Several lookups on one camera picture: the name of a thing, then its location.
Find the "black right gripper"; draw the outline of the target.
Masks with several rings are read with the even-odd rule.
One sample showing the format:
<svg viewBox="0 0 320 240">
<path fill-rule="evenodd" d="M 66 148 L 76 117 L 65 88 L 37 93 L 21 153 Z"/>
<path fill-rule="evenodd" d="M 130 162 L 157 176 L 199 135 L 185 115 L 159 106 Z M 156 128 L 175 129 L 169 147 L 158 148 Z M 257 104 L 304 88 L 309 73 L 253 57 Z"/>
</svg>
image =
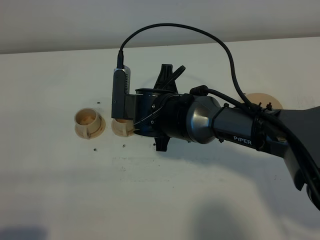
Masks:
<svg viewBox="0 0 320 240">
<path fill-rule="evenodd" d="M 154 138 L 157 152 L 166 152 L 171 138 L 191 142 L 187 113 L 195 97 L 179 94 L 175 83 L 178 69 L 162 64 L 152 88 L 140 88 L 125 96 L 124 116 L 133 120 L 134 133 Z"/>
</svg>

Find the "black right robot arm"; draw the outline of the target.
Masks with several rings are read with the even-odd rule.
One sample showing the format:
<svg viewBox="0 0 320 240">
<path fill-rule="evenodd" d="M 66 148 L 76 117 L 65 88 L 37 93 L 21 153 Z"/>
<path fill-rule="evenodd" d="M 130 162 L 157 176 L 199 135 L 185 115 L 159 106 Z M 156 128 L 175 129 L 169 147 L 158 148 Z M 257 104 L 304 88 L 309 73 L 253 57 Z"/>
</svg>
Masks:
<svg viewBox="0 0 320 240">
<path fill-rule="evenodd" d="M 154 88 L 140 88 L 124 96 L 124 116 L 135 133 L 155 139 L 166 151 L 169 139 L 199 144 L 232 142 L 284 159 L 294 186 L 306 189 L 320 205 L 320 109 L 275 109 L 246 106 L 205 85 L 179 94 L 175 81 L 184 71 L 159 75 Z"/>
</svg>

